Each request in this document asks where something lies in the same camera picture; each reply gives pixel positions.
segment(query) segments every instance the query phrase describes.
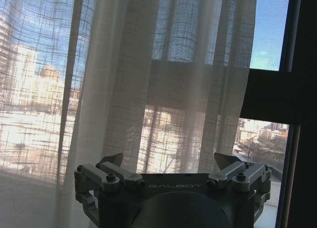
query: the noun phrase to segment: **building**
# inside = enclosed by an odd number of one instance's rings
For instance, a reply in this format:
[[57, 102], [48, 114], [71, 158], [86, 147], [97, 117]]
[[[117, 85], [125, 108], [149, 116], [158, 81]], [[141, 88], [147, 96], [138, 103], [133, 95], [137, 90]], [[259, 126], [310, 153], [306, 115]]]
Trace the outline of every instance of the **building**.
[[239, 124], [240, 126], [237, 128], [235, 141], [245, 141], [251, 138], [257, 140], [260, 135], [260, 130], [269, 125], [270, 122], [241, 118]]
[[267, 125], [265, 127], [266, 129], [270, 129], [270, 130], [288, 130], [288, 124], [282, 124], [282, 123], [270, 123], [269, 125]]
[[12, 46], [5, 86], [6, 101], [12, 106], [25, 106], [32, 102], [35, 81], [35, 50], [24, 46]]
[[60, 112], [63, 101], [64, 83], [59, 72], [46, 65], [36, 74], [32, 89], [32, 106], [49, 112]]
[[0, 15], [0, 106], [3, 106], [7, 101], [6, 80], [8, 73], [8, 64], [10, 59], [11, 49], [11, 29], [6, 18]]
[[282, 135], [281, 131], [263, 129], [263, 130], [260, 130], [259, 139], [260, 140], [272, 140], [276, 137], [280, 137], [281, 135]]

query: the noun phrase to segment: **glass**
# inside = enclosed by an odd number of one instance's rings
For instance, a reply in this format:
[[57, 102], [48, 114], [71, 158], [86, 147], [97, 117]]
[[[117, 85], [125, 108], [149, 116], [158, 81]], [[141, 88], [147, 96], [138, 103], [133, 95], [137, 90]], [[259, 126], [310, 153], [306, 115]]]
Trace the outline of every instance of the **glass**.
[[187, 173], [197, 173], [205, 114], [195, 115], [190, 140], [185, 136], [185, 110], [146, 105], [137, 173], [179, 173], [183, 146], [189, 143]]
[[64, 178], [95, 0], [82, 4], [60, 146], [73, 6], [74, 0], [0, 0], [1, 175], [52, 183]]
[[289, 0], [257, 0], [250, 68], [278, 71]]
[[288, 130], [288, 124], [239, 119], [232, 154], [242, 161], [267, 164], [272, 170], [271, 198], [255, 228], [275, 227]]

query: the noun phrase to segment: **curtain fold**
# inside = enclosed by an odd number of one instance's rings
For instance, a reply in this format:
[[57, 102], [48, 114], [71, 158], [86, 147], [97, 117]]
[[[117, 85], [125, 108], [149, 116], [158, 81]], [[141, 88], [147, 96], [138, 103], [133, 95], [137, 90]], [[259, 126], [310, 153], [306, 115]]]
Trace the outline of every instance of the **curtain fold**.
[[0, 0], [6, 227], [94, 227], [73, 171], [208, 173], [232, 153], [256, 0]]

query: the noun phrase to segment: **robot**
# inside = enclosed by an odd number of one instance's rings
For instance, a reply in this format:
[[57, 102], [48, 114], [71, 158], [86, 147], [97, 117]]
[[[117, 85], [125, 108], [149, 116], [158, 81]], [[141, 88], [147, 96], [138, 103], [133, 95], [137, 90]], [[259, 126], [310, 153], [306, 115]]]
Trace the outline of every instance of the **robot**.
[[270, 198], [271, 169], [215, 153], [210, 174], [138, 174], [123, 154], [74, 172], [75, 197], [100, 228], [252, 228]]

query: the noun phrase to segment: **blue sky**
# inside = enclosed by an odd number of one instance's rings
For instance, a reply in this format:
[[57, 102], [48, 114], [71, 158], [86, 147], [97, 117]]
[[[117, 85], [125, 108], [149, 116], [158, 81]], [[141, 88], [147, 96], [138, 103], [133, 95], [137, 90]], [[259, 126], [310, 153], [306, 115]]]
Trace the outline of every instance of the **blue sky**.
[[251, 68], [279, 70], [288, 0], [257, 0]]

